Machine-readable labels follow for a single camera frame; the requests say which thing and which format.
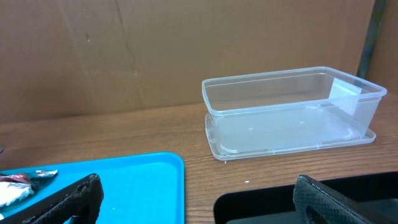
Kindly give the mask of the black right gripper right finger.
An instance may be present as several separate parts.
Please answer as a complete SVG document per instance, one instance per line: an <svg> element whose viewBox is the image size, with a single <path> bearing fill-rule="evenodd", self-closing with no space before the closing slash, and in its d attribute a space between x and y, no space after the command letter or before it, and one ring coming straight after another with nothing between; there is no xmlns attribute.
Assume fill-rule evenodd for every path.
<svg viewBox="0 0 398 224"><path fill-rule="evenodd" d="M307 175L298 177L293 201L301 223L394 223Z"/></svg>

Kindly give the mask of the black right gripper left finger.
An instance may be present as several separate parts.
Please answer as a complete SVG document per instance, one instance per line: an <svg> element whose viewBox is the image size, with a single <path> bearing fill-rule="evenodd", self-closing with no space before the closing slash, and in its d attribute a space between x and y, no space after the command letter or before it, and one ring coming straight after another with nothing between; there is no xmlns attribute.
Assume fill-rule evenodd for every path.
<svg viewBox="0 0 398 224"><path fill-rule="evenodd" d="M104 198L98 174L90 174L1 220L3 224L95 223Z"/></svg>

